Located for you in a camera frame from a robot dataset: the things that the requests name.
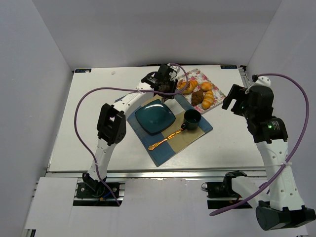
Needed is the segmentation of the large orange striped croissant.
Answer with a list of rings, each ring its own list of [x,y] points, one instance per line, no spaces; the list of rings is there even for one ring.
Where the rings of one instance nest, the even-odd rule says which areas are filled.
[[[186,86],[187,82],[186,81],[182,81],[179,82],[177,85],[177,89],[181,90]],[[190,80],[189,81],[189,85],[186,87],[186,89],[182,92],[182,94],[190,94],[193,92],[193,90],[197,87],[198,82],[196,80]]]

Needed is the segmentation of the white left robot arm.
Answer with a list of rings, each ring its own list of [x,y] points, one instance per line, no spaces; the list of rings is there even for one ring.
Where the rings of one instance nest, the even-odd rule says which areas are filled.
[[[83,182],[96,196],[99,197],[105,189],[110,158],[115,146],[126,135],[126,119],[157,92],[160,92],[161,97],[171,98],[171,94],[176,91],[176,77],[179,71],[176,66],[162,64],[158,71],[151,72],[141,79],[133,91],[112,105],[106,103],[101,107],[96,127],[98,140],[93,163],[82,175]]]

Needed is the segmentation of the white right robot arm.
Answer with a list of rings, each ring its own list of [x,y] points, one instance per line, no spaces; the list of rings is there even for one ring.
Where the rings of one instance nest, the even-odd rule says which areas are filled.
[[[269,195],[260,193],[248,201],[255,209],[258,224],[265,231],[297,228],[316,219],[315,211],[307,208],[300,197],[292,169],[286,161],[288,135],[284,122],[272,114],[273,99],[273,91],[267,86],[255,85],[247,89],[234,84],[222,106],[227,109],[232,100],[236,101],[231,111],[246,119],[268,179],[284,167],[269,184]]]

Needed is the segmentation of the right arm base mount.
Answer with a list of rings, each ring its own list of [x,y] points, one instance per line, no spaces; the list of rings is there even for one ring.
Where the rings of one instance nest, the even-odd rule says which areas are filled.
[[[238,177],[247,177],[243,171],[232,171],[225,174],[221,182],[204,182],[201,189],[207,192],[207,207],[211,209],[220,209],[241,202],[241,196],[233,191],[232,179]]]

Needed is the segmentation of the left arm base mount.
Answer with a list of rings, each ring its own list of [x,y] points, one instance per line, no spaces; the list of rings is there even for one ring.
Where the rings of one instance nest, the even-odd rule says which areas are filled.
[[[106,184],[108,186],[83,173],[82,181],[76,186],[73,206],[119,207],[123,199],[123,183]]]

